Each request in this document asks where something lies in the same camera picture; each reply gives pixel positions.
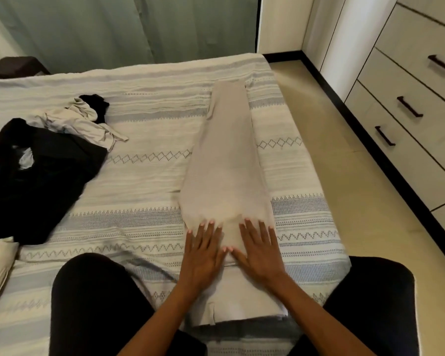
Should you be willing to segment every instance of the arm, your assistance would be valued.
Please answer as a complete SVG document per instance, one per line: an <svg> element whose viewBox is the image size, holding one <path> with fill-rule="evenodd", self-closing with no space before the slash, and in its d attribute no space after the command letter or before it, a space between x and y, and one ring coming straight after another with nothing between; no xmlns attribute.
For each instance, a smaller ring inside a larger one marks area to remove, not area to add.
<svg viewBox="0 0 445 356"><path fill-rule="evenodd" d="M241 268L277 297L324 356L375 356L346 327L309 297L285 272L273 227L259 222L261 235L246 219L241 236L247 256L232 247L229 250Z"/></svg>
<svg viewBox="0 0 445 356"><path fill-rule="evenodd" d="M218 275L226 248L219 249L222 229L210 222L206 231L199 226L196 238L191 230L186 234L180 278L172 292L119 352L118 356L163 356L184 316L199 294Z"/></svg>

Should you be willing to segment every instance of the fingers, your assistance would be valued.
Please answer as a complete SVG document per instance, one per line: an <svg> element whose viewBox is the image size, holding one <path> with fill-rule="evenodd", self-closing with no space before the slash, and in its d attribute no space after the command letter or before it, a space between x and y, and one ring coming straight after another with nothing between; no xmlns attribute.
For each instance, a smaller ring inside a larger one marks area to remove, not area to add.
<svg viewBox="0 0 445 356"><path fill-rule="evenodd" d="M254 241L249 236L249 232L246 229L246 225L243 223L239 224L239 230L241 232L241 237L243 238L244 246L246 247L246 250L250 250L251 247L254 245Z"/></svg>
<svg viewBox="0 0 445 356"><path fill-rule="evenodd" d="M198 227L198 233L196 234L195 244L193 245L193 249L198 250L201 246L202 236L204 234L204 225L205 222L201 222Z"/></svg>
<svg viewBox="0 0 445 356"><path fill-rule="evenodd" d="M223 229L222 226L216 227L216 231L214 231L214 235L213 237L211 237L211 240L209 241L208 250L210 250L213 255L215 255L216 252L218 251L219 242L221 241L221 237L223 234L222 229Z"/></svg>
<svg viewBox="0 0 445 356"><path fill-rule="evenodd" d="M249 235L252 238L252 240L254 241L254 243L255 244L261 244L262 243L262 239L259 236L259 233L257 232L257 230L254 227L254 225L252 224L252 222L248 218L246 218L245 219L245 223L246 223L246 229L249 232Z"/></svg>
<svg viewBox="0 0 445 356"><path fill-rule="evenodd" d="M188 232L186 233L186 241L184 243L184 253L190 252L192 247L193 247L193 231L188 230Z"/></svg>
<svg viewBox="0 0 445 356"><path fill-rule="evenodd" d="M261 229L261 239L264 244L270 244L270 239L267 233L267 227L265 227L264 221L259 221L259 228Z"/></svg>
<svg viewBox="0 0 445 356"><path fill-rule="evenodd" d="M226 257L226 254L228 252L227 247L223 247L218 251L218 254L216 255L216 263L215 263L215 269L220 270L221 266L223 265L224 258Z"/></svg>
<svg viewBox="0 0 445 356"><path fill-rule="evenodd" d="M246 255L244 255L241 251L239 251L236 248L231 247L230 248L232 256L237 260L237 263L239 266L244 270L248 271L250 269L249 261L247 260Z"/></svg>
<svg viewBox="0 0 445 356"><path fill-rule="evenodd" d="M206 229L206 232L204 233L201 241L201 247L200 249L206 250L209 245L209 241L211 240L211 237L213 236L214 232L214 220L209 221L208 228Z"/></svg>
<svg viewBox="0 0 445 356"><path fill-rule="evenodd" d="M275 230L272 226L268 227L268 234L270 235L270 244L277 248L277 250L279 249L279 242L277 241L277 236L275 234Z"/></svg>

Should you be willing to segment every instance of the green curtain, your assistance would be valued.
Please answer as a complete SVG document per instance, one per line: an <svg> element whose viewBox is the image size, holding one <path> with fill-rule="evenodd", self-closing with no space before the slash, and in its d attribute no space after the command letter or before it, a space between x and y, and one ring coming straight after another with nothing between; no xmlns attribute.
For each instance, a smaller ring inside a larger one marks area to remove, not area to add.
<svg viewBox="0 0 445 356"><path fill-rule="evenodd" d="M255 52L258 0L0 0L0 20L52 73Z"/></svg>

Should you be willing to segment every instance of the forearm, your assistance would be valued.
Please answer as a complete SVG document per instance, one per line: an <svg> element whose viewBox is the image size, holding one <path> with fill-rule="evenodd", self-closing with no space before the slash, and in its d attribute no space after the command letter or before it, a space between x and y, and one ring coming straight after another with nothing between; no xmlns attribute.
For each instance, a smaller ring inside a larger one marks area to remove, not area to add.
<svg viewBox="0 0 445 356"><path fill-rule="evenodd" d="M176 285L163 305L138 330L118 356L163 356L193 301L193 295Z"/></svg>
<svg viewBox="0 0 445 356"><path fill-rule="evenodd" d="M346 327L326 312L287 275L269 290L285 305L292 317L323 356L375 356Z"/></svg>

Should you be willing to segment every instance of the hand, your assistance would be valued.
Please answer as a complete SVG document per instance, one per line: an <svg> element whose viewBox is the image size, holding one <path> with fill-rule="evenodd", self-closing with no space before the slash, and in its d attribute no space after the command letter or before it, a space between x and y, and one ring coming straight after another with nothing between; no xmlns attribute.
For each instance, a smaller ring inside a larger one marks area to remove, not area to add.
<svg viewBox="0 0 445 356"><path fill-rule="evenodd" d="M183 262L177 287L196 299L201 292L208 288L218 275L227 253L227 248L219 248L222 227L214 231L214 221L210 221L208 228L199 225L196 238L193 231L188 230L184 245Z"/></svg>
<svg viewBox="0 0 445 356"><path fill-rule="evenodd" d="M259 221L259 227L261 235L249 219L245 219L245 225L239 224L247 256L236 248L230 247L229 250L246 274L273 292L275 285L285 278L287 273L274 228L269 226L267 233L262 221Z"/></svg>

